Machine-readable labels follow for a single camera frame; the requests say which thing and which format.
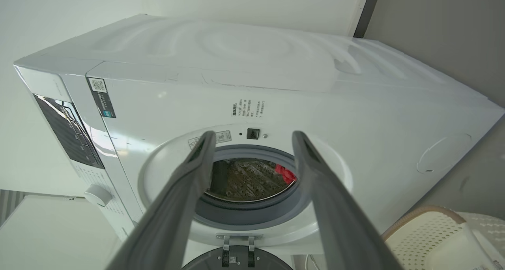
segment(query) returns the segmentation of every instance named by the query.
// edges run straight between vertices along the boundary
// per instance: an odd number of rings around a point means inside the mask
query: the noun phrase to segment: sticker
[[[241,99],[233,104],[231,110],[232,117],[261,118],[265,110],[264,101],[252,99]]]
[[[196,146],[196,143],[200,140],[200,137],[196,137],[188,140],[189,148],[193,149]],[[216,132],[216,144],[224,143],[231,141],[231,133],[230,131],[221,131]]]
[[[114,108],[112,107],[112,103],[110,102],[105,81],[101,78],[89,77],[88,85],[92,90],[93,98],[101,116],[115,118],[116,114],[114,112]]]

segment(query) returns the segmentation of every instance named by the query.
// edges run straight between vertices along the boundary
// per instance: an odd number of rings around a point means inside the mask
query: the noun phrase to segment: beige basket
[[[426,206],[382,235],[406,270],[503,270],[505,221]]]

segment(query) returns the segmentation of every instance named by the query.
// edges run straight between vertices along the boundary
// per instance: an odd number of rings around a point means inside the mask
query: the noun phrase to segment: white wall
[[[86,200],[28,195],[0,228],[0,269],[101,270],[120,246]]]
[[[77,196],[86,189],[15,74],[15,60],[138,13],[352,35],[364,2],[0,0],[0,189]]]

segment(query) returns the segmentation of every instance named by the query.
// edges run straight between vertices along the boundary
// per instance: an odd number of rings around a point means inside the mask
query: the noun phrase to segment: white washing machine
[[[304,131],[381,233],[503,115],[380,42],[241,24],[138,15],[15,67],[122,239],[207,130],[216,162],[295,174],[291,136]],[[256,246],[278,256],[322,253],[298,185],[242,202],[204,195],[184,263],[222,246],[218,233],[262,234]]]

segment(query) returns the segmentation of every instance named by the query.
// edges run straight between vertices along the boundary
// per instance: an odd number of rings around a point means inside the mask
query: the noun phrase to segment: laundry
[[[282,175],[282,178],[286,184],[291,184],[296,181],[296,176],[289,169],[286,169],[280,164],[276,165],[275,172]]]

